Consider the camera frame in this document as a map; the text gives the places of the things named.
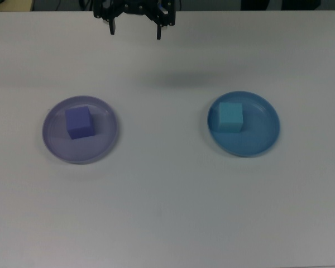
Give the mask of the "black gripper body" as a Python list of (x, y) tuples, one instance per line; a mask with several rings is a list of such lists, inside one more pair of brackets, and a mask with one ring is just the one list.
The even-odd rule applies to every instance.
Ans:
[(111, 14), (119, 16), (121, 13), (158, 16), (160, 11), (158, 8), (158, 1), (154, 0), (112, 1)]

